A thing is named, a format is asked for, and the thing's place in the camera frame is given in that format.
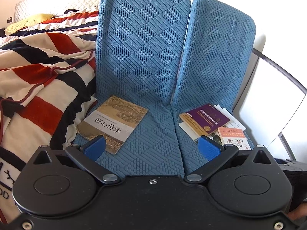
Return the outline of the person's right hand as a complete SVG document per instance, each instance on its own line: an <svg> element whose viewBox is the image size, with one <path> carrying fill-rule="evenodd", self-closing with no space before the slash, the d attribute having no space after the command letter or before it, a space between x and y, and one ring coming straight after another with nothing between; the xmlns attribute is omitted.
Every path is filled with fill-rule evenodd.
<svg viewBox="0 0 307 230"><path fill-rule="evenodd" d="M289 212L287 214L288 218L290 220L298 223L303 224L306 222L306 216L307 216L307 203L303 202L300 206L298 206L295 210Z"/></svg>

